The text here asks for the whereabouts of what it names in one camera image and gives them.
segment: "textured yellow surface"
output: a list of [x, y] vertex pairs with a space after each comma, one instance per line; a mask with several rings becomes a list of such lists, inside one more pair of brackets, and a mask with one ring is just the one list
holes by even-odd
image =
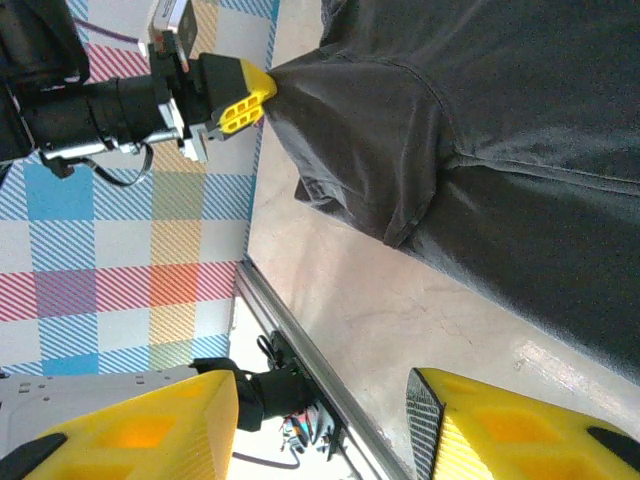
[[238, 421], [233, 374], [210, 372], [58, 425], [28, 480], [220, 480]]
[[421, 375], [445, 405], [435, 480], [623, 480], [635, 470], [587, 432], [601, 420], [436, 369]]

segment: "black cable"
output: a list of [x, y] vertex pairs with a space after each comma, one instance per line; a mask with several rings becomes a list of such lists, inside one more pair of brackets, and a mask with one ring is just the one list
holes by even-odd
[[300, 468], [300, 459], [298, 458], [298, 455], [296, 454], [296, 452], [293, 451], [293, 449], [291, 449], [290, 452], [291, 452], [291, 455], [293, 455], [293, 458], [296, 460], [295, 464], [273, 462], [271, 460], [265, 460], [264, 458], [256, 458], [256, 457], [252, 457], [250, 455], [245, 455], [244, 453], [238, 453], [238, 452], [233, 452], [232, 456], [233, 458], [242, 460], [243, 462], [255, 463], [256, 465], [262, 465], [263, 467], [279, 468], [281, 470], [297, 470], [298, 468]]
[[128, 35], [123, 35], [122, 33], [113, 32], [106, 28], [99, 27], [98, 25], [94, 25], [93, 23], [89, 23], [85, 20], [82, 20], [78, 17], [74, 17], [73, 21], [81, 26], [82, 28], [86, 28], [87, 30], [91, 30], [92, 32], [98, 33], [100, 35], [104, 35], [105, 37], [113, 38], [114, 40], [118, 40], [119, 42], [131, 43], [133, 45], [138, 45], [138, 39], [129, 37]]
[[140, 173], [138, 174], [138, 176], [131, 182], [124, 182], [119, 178], [114, 177], [109, 172], [107, 172], [103, 167], [98, 165], [96, 162], [94, 162], [90, 158], [82, 158], [78, 161], [78, 163], [88, 166], [96, 173], [96, 175], [98, 175], [105, 182], [113, 185], [114, 187], [120, 187], [120, 188], [132, 187], [140, 183], [142, 180], [144, 180], [147, 177], [149, 170], [151, 170], [151, 165], [153, 164], [153, 149], [147, 143], [144, 143], [143, 146], [146, 151], [145, 157], [144, 157], [144, 164], [142, 165], [142, 168], [140, 169]]

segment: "metal rail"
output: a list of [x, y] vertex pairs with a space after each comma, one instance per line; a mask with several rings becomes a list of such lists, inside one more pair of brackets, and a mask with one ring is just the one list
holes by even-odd
[[389, 448], [371, 420], [346, 389], [329, 362], [311, 341], [287, 306], [258, 271], [251, 260], [238, 267], [238, 294], [243, 297], [265, 333], [280, 331], [294, 349], [317, 385], [324, 392], [346, 427], [351, 446], [355, 447], [371, 471], [364, 478], [404, 480], [409, 475]]

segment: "checkered fabric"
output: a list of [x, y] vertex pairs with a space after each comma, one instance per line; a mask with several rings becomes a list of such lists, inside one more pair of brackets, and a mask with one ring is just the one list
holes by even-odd
[[[193, 0], [209, 51], [271, 63], [278, 0]], [[138, 37], [153, 0], [68, 0], [72, 15]], [[79, 29], [91, 81], [149, 72], [135, 45]], [[236, 263], [245, 254], [262, 132], [210, 146], [210, 162], [155, 148], [149, 177], [115, 189], [35, 159], [0, 190], [0, 365], [36, 375], [134, 372], [225, 355]], [[96, 160], [133, 179], [141, 158]]]

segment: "red stripe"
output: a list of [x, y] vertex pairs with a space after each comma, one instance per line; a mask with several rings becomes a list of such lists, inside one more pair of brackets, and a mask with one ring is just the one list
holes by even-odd
[[91, 61], [92, 79], [97, 82], [104, 82], [109, 79], [107, 61], [102, 57], [97, 46], [89, 45], [89, 59]]
[[133, 69], [136, 76], [148, 73], [149, 69], [144, 64], [144, 57], [140, 53], [129, 51], [121, 51], [120, 53], [123, 57], [126, 57], [128, 65]]
[[235, 274], [235, 262], [200, 264], [198, 269], [198, 300], [231, 298]]
[[150, 267], [103, 268], [96, 272], [98, 312], [149, 306]]
[[117, 48], [112, 48], [110, 50], [111, 58], [113, 59], [114, 65], [117, 65], [120, 70], [125, 73], [125, 76], [127, 78], [135, 77], [136, 69], [131, 64], [130, 59], [125, 56], [124, 52], [122, 50], [118, 50]]
[[107, 47], [102, 47], [100, 45], [92, 46], [93, 54], [98, 60], [98, 64], [100, 68], [104, 72], [105, 76], [108, 78], [111, 77], [124, 77], [126, 75], [119, 69], [118, 64], [113, 60], [110, 49]]
[[37, 318], [33, 273], [0, 274], [0, 321]]

